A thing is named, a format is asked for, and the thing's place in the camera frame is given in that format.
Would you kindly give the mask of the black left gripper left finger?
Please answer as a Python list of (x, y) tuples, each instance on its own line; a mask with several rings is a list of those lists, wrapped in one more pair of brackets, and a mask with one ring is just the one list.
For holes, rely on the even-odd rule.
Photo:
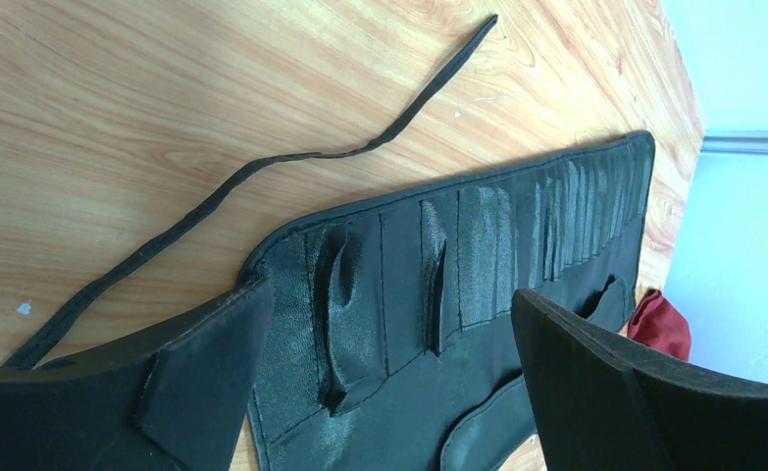
[(0, 369), (0, 470), (228, 469), (274, 300), (255, 279), (36, 369)]

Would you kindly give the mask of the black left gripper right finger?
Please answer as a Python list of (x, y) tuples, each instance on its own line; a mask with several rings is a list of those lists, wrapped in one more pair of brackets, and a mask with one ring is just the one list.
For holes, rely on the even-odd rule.
[(512, 324), (551, 470), (768, 470), (768, 384), (607, 331), (530, 289)]

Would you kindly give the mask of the black leather brush roll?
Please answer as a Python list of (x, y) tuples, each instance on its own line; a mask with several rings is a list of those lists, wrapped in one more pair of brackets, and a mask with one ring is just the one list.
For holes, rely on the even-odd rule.
[(495, 470), (535, 431), (511, 325), (520, 288), (598, 326), (630, 316), (654, 136), (298, 219), (235, 288), (274, 289), (243, 425), (263, 470)]

